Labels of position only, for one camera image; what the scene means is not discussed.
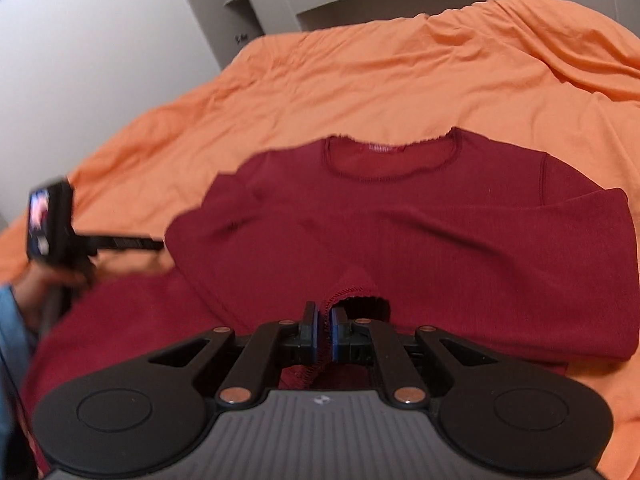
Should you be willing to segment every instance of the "orange bedsheet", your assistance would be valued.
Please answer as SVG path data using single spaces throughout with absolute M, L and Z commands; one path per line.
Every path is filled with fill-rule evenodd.
M 75 225 L 161 236 L 219 171 L 252 153 L 336 133 L 402 144 L 453 125 L 549 152 L 601 186 L 623 188 L 638 230 L 640 40 L 559 0 L 490 0 L 260 38 L 214 81 L 142 115 L 71 174 Z M 25 265 L 24 229 L 21 218 L 0 237 L 0 280 Z M 100 270 L 171 264 L 168 254 L 119 254 L 102 257 Z M 599 469 L 640 479 L 640 354 L 575 364 L 570 374 L 614 412 Z

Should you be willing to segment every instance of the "circular pad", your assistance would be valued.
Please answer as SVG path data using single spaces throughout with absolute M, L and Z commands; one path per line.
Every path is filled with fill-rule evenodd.
M 569 409 L 560 397 L 545 390 L 519 388 L 494 400 L 495 414 L 516 430 L 547 431 L 560 426 Z
M 206 420 L 187 374 L 125 363 L 55 389 L 37 405 L 33 429 L 52 465 L 78 476 L 129 477 L 171 463 Z
M 438 419 L 453 444 L 488 467 L 555 475 L 593 465 L 609 439 L 604 401 L 581 384 L 545 374 L 454 386 Z
M 107 390 L 87 397 L 78 407 L 78 418 L 96 431 L 127 431 L 151 415 L 149 398 L 134 390 Z

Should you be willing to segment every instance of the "sweater label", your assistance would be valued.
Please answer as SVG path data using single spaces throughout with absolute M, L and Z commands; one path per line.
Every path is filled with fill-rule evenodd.
M 368 144 L 367 147 L 376 153 L 397 153 L 404 150 L 404 146 L 389 146 L 387 144 Z

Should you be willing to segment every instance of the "red sweater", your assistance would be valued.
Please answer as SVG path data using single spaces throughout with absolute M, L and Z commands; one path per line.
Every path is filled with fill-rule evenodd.
M 624 192 L 457 128 L 404 148 L 331 137 L 262 153 L 218 176 L 166 243 L 174 270 L 97 286 L 43 341 L 28 410 L 63 381 L 215 325 L 296 319 L 306 300 L 383 298 L 400 330 L 432 324 L 540 362 L 624 360 L 638 344 Z

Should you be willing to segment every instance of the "white wall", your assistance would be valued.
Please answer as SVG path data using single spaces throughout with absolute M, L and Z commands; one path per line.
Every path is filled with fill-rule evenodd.
M 187 0 L 0 0 L 0 215 L 219 72 Z

